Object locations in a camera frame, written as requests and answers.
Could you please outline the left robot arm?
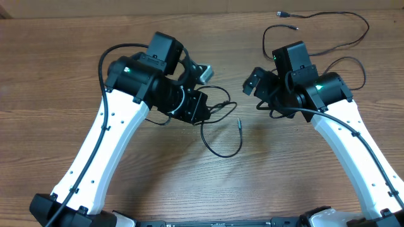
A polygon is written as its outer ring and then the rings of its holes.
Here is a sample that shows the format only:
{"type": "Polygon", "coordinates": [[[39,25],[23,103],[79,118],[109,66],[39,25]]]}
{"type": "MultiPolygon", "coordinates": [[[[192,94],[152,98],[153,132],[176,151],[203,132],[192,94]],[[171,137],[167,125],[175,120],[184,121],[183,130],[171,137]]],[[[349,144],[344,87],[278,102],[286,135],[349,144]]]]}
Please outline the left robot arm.
{"type": "Polygon", "coordinates": [[[104,211],[112,176],[149,111],[196,124],[210,118],[207,96],[196,90],[213,76],[174,37],[154,34],[140,51],[100,71],[102,101],[76,158],[49,194],[37,194],[30,212],[42,226],[135,226],[136,220],[104,211]]]}

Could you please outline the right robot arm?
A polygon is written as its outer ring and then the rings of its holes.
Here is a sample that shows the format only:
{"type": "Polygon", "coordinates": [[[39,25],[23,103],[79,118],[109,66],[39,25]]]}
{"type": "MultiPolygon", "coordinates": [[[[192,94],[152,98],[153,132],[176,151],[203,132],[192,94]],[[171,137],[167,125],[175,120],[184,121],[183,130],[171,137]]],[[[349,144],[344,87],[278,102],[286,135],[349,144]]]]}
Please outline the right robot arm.
{"type": "Polygon", "coordinates": [[[318,207],[301,214],[296,226],[403,226],[403,180],[367,130],[344,80],[334,72],[319,75],[302,41],[272,55],[277,72],[255,67],[243,92],[282,117],[302,113],[338,158],[361,208],[352,213],[318,207]]]}

